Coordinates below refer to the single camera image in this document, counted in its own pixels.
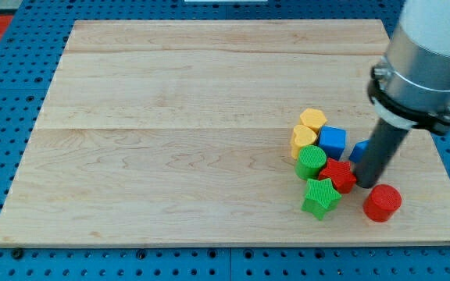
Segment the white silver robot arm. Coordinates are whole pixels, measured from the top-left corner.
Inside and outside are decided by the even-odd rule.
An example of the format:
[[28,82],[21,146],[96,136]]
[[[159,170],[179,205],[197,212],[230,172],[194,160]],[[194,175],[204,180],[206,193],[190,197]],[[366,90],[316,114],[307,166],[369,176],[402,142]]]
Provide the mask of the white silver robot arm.
[[405,1],[368,95],[396,128],[450,130],[450,0]]

